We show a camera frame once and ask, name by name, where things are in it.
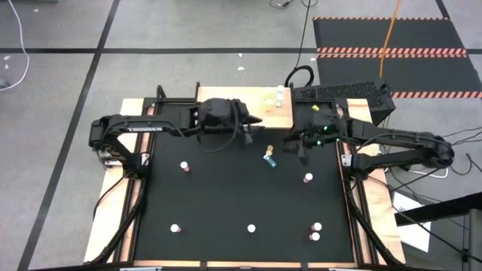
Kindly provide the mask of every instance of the black rubber mat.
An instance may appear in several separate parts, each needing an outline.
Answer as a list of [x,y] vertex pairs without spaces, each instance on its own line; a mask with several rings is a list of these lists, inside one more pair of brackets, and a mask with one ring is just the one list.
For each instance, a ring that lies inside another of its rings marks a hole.
[[[388,32],[389,18],[318,17],[314,20],[317,48],[372,47],[381,48]],[[455,27],[445,19],[399,19],[395,21],[390,48],[463,48]]]
[[[311,105],[297,105],[296,118],[312,117]],[[168,118],[178,114],[169,106],[162,110]],[[158,134],[135,260],[353,262],[335,145],[312,149],[310,164],[302,167],[296,155],[281,152],[285,134],[266,129],[245,149],[235,140],[212,154],[196,151],[195,139]],[[229,138],[210,135],[203,145],[214,148]],[[263,160],[268,145],[274,146],[274,169]],[[305,184],[307,172],[314,179]],[[310,225],[317,221],[321,239],[311,242]],[[171,224],[182,231],[171,233]],[[253,234],[249,224],[256,226]]]
[[[379,77],[379,71],[379,57],[318,59],[319,79],[324,85],[374,81]],[[482,90],[477,72],[468,57],[387,58],[383,80],[390,86],[394,97],[401,98],[474,98]],[[411,94],[409,97],[408,94],[399,96],[395,93]]]

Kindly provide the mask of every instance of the concrete floor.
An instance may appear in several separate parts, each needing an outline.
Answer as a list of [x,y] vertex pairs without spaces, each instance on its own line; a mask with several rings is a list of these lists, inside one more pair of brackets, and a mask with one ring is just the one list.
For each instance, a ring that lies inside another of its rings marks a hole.
[[[95,48],[111,3],[60,0],[15,5],[27,47]],[[268,3],[121,0],[106,47],[298,47],[305,7],[295,1],[280,11]],[[478,0],[444,3],[464,45],[482,48],[482,4]],[[310,17],[389,17],[395,5],[396,0],[319,0]],[[404,0],[399,16],[441,17],[441,12],[435,0]],[[0,48],[20,46],[17,21],[7,2],[0,3],[0,37]],[[315,47],[310,22],[304,46]],[[0,53],[0,57],[0,78],[16,81],[23,73],[24,56]],[[25,81],[0,93],[1,270],[18,266],[93,55],[39,53],[30,57]],[[300,63],[315,68],[312,57],[305,53]],[[470,58],[482,72],[482,56]],[[285,80],[296,59],[290,53],[102,55],[29,268],[82,263],[104,175],[87,147],[92,120],[119,112],[124,98],[153,96],[157,84],[164,86],[168,96],[193,96],[196,81],[213,86],[276,86]],[[238,71],[240,66],[245,70]],[[305,80],[299,75],[294,83],[301,85]],[[395,104],[397,110],[389,122],[393,128],[444,135],[482,126],[480,99],[396,99]],[[468,168],[465,152],[482,164],[481,150],[478,143],[456,147],[454,167]],[[416,177],[397,174],[402,180]],[[463,177],[449,172],[445,179],[426,178],[411,187],[438,199],[452,199],[481,191],[482,183],[480,172],[473,170]]]

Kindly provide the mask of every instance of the orange cable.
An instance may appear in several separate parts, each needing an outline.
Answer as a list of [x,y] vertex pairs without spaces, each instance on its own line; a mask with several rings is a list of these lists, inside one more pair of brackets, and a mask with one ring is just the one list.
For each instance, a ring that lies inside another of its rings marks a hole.
[[397,8],[392,17],[392,22],[390,23],[389,32],[386,33],[385,44],[383,45],[382,59],[380,60],[380,78],[383,76],[383,60],[385,60],[386,47],[389,45],[390,35],[392,34],[393,25],[395,24],[395,19],[398,14],[398,9],[400,8],[401,0],[397,2]]

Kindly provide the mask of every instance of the black table surface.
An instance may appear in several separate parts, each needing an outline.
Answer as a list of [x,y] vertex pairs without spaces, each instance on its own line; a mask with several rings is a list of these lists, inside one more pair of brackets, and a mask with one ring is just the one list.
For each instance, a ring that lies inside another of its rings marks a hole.
[[[310,117],[310,106],[297,105],[296,118]],[[176,118],[178,109],[164,106],[161,115]],[[195,138],[157,134],[134,259],[353,262],[336,145],[310,150],[310,164],[302,166],[282,152],[287,132],[266,129],[252,145],[236,138],[213,154],[194,149]],[[216,148],[230,137],[208,135],[202,146]],[[268,145],[276,168],[263,160]],[[181,169],[183,161],[191,172]],[[305,184],[308,172],[314,178]],[[318,242],[309,240],[315,222],[323,226]],[[182,231],[172,233],[172,224]]]

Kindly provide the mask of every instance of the orange striped tape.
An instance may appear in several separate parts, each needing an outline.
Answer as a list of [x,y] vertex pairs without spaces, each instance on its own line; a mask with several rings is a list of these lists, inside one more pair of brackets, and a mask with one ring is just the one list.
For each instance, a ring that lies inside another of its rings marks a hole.
[[[313,20],[391,20],[391,17],[314,17]],[[397,20],[450,20],[450,18],[411,18],[411,17],[401,17]]]
[[[383,48],[372,47],[323,47],[318,48],[320,53],[382,53]],[[409,54],[466,54],[462,48],[386,48],[385,53]]]
[[[380,58],[381,53],[320,53],[318,59],[324,58]],[[466,54],[386,54],[385,58],[466,58]]]
[[482,98],[479,91],[407,91],[394,92],[392,98]]

